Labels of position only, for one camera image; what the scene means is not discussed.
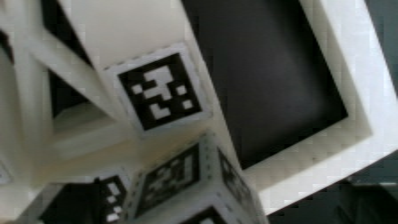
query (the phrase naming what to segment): white frame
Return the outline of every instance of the white frame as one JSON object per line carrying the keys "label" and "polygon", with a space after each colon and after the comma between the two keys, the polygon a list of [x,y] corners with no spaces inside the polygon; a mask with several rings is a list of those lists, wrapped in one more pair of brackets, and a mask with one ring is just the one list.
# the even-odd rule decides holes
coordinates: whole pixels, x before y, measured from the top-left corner
{"label": "white frame", "polygon": [[[17,106],[1,107],[0,113],[0,120],[6,121],[6,125],[0,125],[0,132],[10,136],[0,141],[0,153],[8,155],[5,164],[12,173],[12,182],[0,187],[0,197],[5,198],[0,201],[1,221],[15,219],[42,185],[56,180],[58,176],[81,176],[86,170],[99,170],[104,164],[118,162],[132,164],[127,168],[136,171],[147,161],[157,158],[205,128],[212,129],[220,137],[227,157],[236,164],[207,70],[179,1],[154,1],[150,4],[147,1],[129,0],[58,1],[88,57],[93,59],[95,71],[83,63],[76,63],[81,62],[77,57],[42,30],[38,1],[3,0],[0,10],[0,29],[10,36],[15,59],[15,80],[1,82],[0,85],[12,86],[12,82],[17,83],[17,94],[8,93]],[[347,118],[244,170],[266,214],[326,187],[398,148],[395,94],[363,0],[300,0],[300,3]],[[102,70],[125,58],[138,57],[152,49],[180,41],[189,50],[212,116],[186,128],[141,140],[136,130],[125,125],[127,117]],[[85,97],[111,117],[115,123],[111,128],[104,125],[106,130],[93,128],[86,135],[70,132],[51,138],[51,120],[47,108],[42,106],[47,105],[47,95],[42,91],[45,85],[40,82],[37,61],[70,81],[69,84],[79,88]],[[109,142],[97,145],[90,149],[93,153],[81,156],[97,136],[111,135],[115,130],[120,134],[127,133],[127,137],[113,139],[109,145]],[[67,148],[72,148],[74,152],[61,156],[60,152]]]}

